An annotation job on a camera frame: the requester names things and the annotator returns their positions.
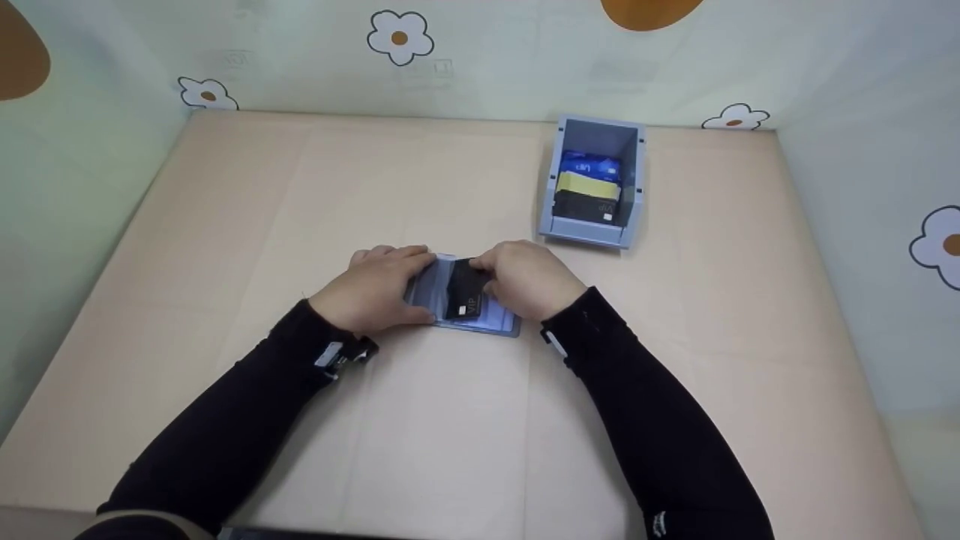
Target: orange flower center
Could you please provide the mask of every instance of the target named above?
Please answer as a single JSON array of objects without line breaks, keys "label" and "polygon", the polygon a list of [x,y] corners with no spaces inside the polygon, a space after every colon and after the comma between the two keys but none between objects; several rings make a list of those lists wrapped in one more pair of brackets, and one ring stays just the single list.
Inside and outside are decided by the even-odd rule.
[{"label": "orange flower center", "polygon": [[947,236],[944,240],[944,251],[954,257],[960,257],[960,234]]}]

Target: hand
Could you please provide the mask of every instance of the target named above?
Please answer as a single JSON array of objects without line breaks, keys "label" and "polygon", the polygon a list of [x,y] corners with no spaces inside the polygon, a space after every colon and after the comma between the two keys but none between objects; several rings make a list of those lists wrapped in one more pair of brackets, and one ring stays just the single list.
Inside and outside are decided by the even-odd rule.
[{"label": "hand", "polygon": [[436,259],[426,246],[358,251],[346,272],[310,297],[310,306],[333,326],[353,333],[431,324],[430,310],[403,302],[403,292],[407,282]]},{"label": "hand", "polygon": [[550,250],[527,240],[500,242],[470,266],[492,272],[484,291],[524,319],[545,321],[587,291]]}]

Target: white logo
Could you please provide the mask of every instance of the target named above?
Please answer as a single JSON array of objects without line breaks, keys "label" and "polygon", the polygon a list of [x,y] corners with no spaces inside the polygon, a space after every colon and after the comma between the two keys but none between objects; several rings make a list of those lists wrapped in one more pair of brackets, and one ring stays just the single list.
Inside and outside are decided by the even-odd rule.
[{"label": "white logo", "polygon": [[666,534],[666,524],[663,521],[663,514],[666,512],[661,512],[654,516],[654,536],[660,538]]}]

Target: brown spot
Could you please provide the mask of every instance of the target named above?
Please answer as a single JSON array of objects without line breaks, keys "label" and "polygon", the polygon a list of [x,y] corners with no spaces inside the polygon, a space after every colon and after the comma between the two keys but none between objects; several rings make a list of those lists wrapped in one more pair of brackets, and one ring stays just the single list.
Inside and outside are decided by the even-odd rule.
[{"label": "brown spot", "polygon": [[679,21],[703,0],[600,0],[611,21],[627,30],[647,32]]},{"label": "brown spot", "polygon": [[0,101],[33,92],[49,75],[50,53],[40,36],[9,0],[0,0]]},{"label": "brown spot", "polygon": [[944,251],[954,257],[960,257],[960,234],[947,236],[944,240]]}]

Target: person's left hand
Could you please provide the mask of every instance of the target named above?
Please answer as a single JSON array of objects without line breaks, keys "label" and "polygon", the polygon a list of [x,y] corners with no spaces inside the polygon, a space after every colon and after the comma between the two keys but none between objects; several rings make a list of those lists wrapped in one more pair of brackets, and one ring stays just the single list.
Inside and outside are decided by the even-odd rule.
[{"label": "person's left hand", "polygon": [[346,272],[310,297],[310,306],[333,326],[358,334],[431,324],[430,310],[403,302],[403,292],[407,282],[436,259],[426,246],[358,251]]}]

